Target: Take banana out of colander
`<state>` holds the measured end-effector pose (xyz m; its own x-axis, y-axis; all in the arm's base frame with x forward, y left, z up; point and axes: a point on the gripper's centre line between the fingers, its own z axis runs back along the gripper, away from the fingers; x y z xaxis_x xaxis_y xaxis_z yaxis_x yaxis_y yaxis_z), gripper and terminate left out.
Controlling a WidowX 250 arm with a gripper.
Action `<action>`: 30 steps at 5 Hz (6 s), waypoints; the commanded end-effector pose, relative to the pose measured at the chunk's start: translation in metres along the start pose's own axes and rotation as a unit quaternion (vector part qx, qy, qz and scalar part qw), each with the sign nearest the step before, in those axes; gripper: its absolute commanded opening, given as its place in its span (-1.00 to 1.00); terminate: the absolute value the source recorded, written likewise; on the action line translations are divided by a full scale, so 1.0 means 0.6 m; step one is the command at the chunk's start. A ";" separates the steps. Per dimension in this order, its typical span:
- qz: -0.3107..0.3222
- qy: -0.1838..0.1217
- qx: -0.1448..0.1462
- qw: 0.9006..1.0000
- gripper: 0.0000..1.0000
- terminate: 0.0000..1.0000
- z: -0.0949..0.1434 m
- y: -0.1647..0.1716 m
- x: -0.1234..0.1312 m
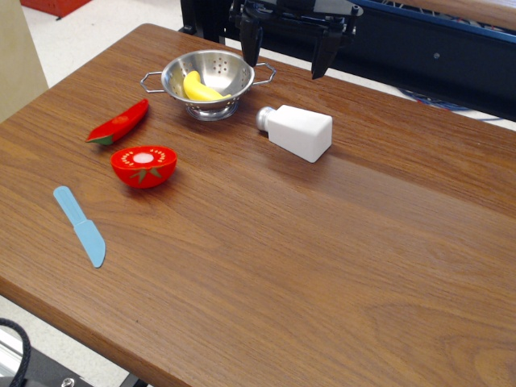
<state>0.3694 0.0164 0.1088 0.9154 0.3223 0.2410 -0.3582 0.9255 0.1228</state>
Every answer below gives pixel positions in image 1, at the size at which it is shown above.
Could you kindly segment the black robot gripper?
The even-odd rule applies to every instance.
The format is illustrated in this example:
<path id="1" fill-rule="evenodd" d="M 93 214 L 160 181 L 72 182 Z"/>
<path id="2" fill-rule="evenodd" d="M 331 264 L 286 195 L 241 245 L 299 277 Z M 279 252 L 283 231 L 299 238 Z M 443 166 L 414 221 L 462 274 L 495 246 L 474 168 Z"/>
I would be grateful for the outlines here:
<path id="1" fill-rule="evenodd" d="M 229 20 L 240 29 L 243 58 L 255 67 L 259 58 L 263 28 L 317 28 L 318 37 L 311 65 L 312 79 L 326 74 L 341 46 L 342 35 L 354 32 L 364 9 L 350 1 L 234 1 Z"/>

